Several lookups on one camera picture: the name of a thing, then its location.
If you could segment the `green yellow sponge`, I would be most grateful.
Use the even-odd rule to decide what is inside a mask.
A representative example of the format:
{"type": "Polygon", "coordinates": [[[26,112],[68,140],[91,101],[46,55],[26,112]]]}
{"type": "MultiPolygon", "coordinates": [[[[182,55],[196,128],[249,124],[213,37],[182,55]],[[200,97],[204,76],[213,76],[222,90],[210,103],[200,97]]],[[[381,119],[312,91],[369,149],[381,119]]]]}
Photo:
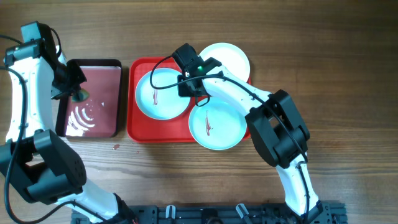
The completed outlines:
{"type": "Polygon", "coordinates": [[[87,100],[90,97],[90,94],[85,89],[80,89],[72,96],[72,102],[81,103],[87,100]]]}

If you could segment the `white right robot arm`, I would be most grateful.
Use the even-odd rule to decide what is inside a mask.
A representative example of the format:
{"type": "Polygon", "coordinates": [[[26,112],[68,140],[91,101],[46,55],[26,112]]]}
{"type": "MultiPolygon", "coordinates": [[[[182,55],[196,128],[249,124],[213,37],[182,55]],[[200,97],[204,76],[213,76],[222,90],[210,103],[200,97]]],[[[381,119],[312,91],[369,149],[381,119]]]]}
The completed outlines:
{"type": "Polygon", "coordinates": [[[178,84],[199,89],[241,113],[257,153],[278,172],[285,204],[306,223],[321,213],[307,167],[310,133],[286,91],[260,90],[235,77],[225,66],[185,68],[178,84]]]}

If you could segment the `light blue plate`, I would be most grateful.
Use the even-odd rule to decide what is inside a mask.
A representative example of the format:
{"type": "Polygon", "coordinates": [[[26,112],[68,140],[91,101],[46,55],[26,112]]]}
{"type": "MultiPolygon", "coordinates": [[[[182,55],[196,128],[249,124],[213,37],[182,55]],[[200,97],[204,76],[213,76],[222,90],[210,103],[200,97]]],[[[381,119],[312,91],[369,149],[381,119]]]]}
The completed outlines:
{"type": "MultiPolygon", "coordinates": [[[[138,82],[135,100],[138,108],[148,117],[168,120],[178,117],[190,104],[190,98],[180,97],[176,86],[164,90],[152,88],[150,73],[147,72],[138,82]]],[[[152,75],[156,87],[168,86],[177,82],[180,72],[171,68],[157,68],[152,75]]]]}
{"type": "Polygon", "coordinates": [[[201,100],[200,106],[193,107],[188,127],[197,143],[215,151],[234,147],[247,131],[243,115],[216,97],[201,100]]]}

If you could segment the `white plate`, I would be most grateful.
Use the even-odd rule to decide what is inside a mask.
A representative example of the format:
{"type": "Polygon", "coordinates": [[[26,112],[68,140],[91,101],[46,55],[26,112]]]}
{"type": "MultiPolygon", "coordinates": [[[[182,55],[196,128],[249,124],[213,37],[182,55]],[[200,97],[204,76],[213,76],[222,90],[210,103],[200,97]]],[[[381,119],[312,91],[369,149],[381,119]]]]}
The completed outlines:
{"type": "Polygon", "coordinates": [[[203,60],[214,58],[221,62],[234,76],[247,82],[250,76],[250,63],[246,54],[237,46],[225,42],[207,46],[200,52],[203,60]]]}

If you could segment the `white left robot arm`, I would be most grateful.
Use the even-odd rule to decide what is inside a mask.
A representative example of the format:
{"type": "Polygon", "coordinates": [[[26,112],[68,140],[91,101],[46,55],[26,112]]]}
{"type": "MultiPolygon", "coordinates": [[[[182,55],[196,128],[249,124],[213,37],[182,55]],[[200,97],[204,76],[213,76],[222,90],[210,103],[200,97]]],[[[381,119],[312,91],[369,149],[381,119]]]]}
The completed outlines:
{"type": "Polygon", "coordinates": [[[15,189],[28,203],[54,210],[68,206],[92,223],[136,223],[117,194],[87,178],[81,157],[55,133],[52,101],[79,95],[86,81],[79,65],[63,59],[59,36],[47,24],[25,24],[21,33],[2,66],[12,82],[11,123],[1,146],[7,214],[20,222],[10,203],[9,191],[15,189]]]}

